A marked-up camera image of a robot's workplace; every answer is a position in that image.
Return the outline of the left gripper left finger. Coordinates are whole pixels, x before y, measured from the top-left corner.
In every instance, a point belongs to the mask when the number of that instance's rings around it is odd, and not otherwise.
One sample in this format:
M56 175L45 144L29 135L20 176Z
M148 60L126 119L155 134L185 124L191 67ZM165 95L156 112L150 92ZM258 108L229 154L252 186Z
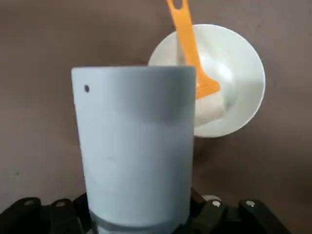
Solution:
M17 200L0 214L2 234L91 234L87 195L43 205L38 197Z

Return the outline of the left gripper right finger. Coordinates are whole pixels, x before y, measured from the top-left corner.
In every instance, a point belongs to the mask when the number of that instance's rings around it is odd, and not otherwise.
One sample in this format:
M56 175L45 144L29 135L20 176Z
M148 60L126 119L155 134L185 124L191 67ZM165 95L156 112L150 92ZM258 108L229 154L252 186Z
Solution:
M289 234L263 202L243 199L236 207L218 198L205 198L192 189L190 216L181 234Z

